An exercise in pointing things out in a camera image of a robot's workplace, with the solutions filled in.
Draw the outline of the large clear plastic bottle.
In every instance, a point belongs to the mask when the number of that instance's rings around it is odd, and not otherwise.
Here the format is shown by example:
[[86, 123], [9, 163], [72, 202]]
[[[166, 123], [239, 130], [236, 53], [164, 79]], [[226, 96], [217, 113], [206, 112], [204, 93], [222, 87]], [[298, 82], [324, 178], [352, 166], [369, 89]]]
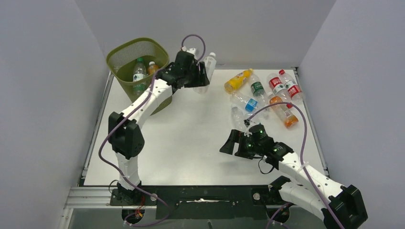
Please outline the large clear plastic bottle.
[[[203, 62], [205, 64], [205, 69], [206, 69], [206, 74], [207, 74], [208, 81], [211, 82], [212, 75], [213, 75], [213, 73], [215, 71], [216, 63], [217, 63], [216, 53], [214, 53], [214, 52], [209, 53], [209, 55], [204, 58]], [[193, 90], [196, 93], [205, 94], [208, 91], [209, 86], [210, 85], [202, 86], [202, 87], [196, 87], [196, 88], [193, 88]]]

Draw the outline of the green label Nongfu water bottle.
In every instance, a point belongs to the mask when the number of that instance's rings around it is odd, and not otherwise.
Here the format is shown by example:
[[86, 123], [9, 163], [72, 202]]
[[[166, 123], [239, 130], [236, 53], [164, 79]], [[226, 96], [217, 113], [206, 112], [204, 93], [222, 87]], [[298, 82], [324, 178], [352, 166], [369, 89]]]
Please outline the green label Nongfu water bottle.
[[133, 69], [133, 82], [136, 84], [133, 86], [133, 92], [135, 95], [141, 95], [147, 88], [144, 83], [139, 83], [147, 76], [147, 70], [144, 64], [144, 59], [139, 57], [136, 59], [136, 63]]

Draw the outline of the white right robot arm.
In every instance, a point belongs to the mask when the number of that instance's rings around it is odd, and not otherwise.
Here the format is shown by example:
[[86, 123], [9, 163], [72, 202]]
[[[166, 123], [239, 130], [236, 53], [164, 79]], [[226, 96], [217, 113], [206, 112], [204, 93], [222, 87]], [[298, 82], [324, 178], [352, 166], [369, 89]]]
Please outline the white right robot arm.
[[328, 229], [357, 229], [368, 219], [357, 187], [346, 187], [301, 162], [291, 147], [269, 137], [263, 125], [251, 127], [248, 133], [232, 130], [219, 151], [232, 155], [235, 144], [238, 144], [235, 156], [247, 159], [260, 156], [284, 173], [270, 184], [268, 196], [273, 203], [295, 204], [322, 220]]

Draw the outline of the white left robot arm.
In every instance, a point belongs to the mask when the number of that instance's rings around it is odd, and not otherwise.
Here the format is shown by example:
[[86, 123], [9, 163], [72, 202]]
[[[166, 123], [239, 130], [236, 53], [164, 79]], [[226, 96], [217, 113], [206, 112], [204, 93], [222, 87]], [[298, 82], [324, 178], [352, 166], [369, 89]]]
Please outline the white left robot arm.
[[177, 90], [209, 85], [205, 63], [197, 59], [196, 48], [182, 47], [175, 61], [154, 73], [151, 85], [121, 113], [108, 118], [108, 139], [116, 154], [120, 172], [117, 189], [130, 198], [140, 196], [138, 156], [145, 140], [142, 126], [152, 113]]

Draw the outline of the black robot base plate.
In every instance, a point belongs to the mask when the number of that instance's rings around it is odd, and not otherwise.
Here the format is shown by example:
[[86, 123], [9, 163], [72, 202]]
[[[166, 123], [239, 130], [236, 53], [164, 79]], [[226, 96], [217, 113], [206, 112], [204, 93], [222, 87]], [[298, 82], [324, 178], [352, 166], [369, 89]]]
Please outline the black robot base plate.
[[110, 205], [122, 207], [122, 216], [156, 210], [156, 219], [265, 220], [285, 202], [267, 185], [142, 186], [138, 190], [112, 190]]

